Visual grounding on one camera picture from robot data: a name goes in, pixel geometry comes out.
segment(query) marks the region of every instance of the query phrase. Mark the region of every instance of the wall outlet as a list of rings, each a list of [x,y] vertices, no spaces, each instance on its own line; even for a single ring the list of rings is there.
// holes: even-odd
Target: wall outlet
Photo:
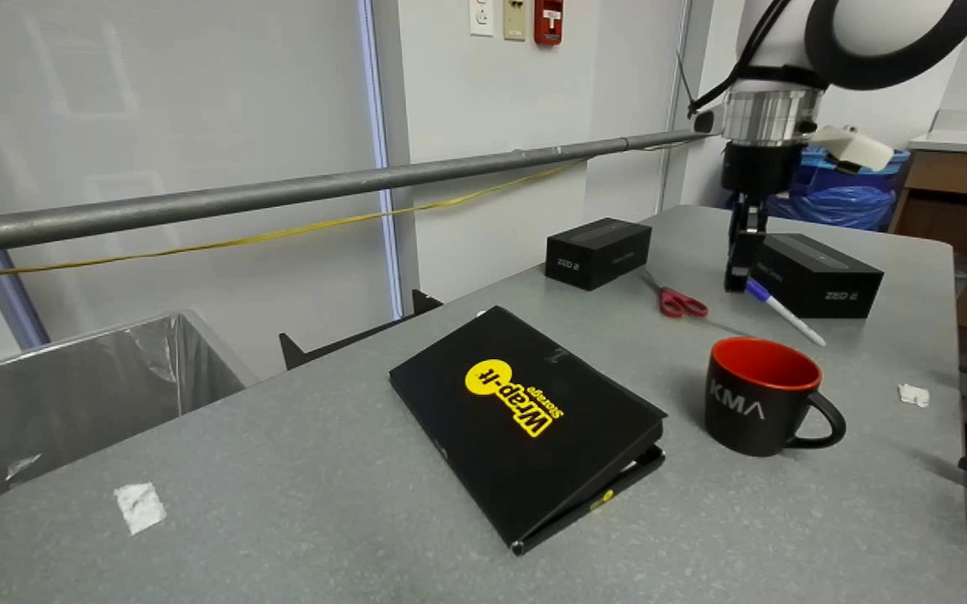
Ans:
[[[474,36],[494,36],[494,0],[470,0],[470,34]]]
[[[527,36],[527,0],[503,0],[503,36],[524,40]]]

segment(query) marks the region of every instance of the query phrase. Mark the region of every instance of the black box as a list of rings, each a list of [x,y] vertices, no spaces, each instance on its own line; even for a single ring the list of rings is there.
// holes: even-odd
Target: black box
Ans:
[[[796,316],[862,320],[884,273],[804,234],[761,238],[753,278]]]
[[[547,238],[547,278],[597,288],[646,261],[651,230],[599,220]]]

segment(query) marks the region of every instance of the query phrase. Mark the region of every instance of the table surface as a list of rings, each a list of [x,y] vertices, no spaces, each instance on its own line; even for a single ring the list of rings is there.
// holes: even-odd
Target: table surface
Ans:
[[[714,323],[804,348],[849,420],[831,450],[737,457],[700,431],[725,331],[660,320],[638,277],[582,294],[531,269],[0,498],[0,604],[115,602],[967,602],[952,261],[935,243],[811,231],[886,273],[866,323],[809,347],[721,294],[721,211],[676,210],[651,273]],[[387,374],[508,306],[669,412],[669,465],[513,558]],[[905,405],[896,388],[930,389]],[[129,537],[115,489],[169,516]]]

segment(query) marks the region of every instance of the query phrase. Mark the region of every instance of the black cable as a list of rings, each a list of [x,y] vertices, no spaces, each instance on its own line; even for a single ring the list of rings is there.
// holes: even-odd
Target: black cable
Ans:
[[[719,96],[725,96],[753,63],[753,59],[760,55],[761,40],[773,34],[773,27],[780,23],[782,9],[789,7],[789,0],[773,0],[761,16],[755,22],[737,63],[728,70],[725,80],[719,80],[711,92],[706,92],[700,99],[696,99],[688,103],[688,115],[698,115],[706,103],[711,103]]]

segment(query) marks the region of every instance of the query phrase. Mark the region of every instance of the fire alarm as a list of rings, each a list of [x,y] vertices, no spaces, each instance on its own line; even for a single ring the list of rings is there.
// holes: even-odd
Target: fire alarm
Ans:
[[[537,49],[560,44],[563,0],[537,0]]]

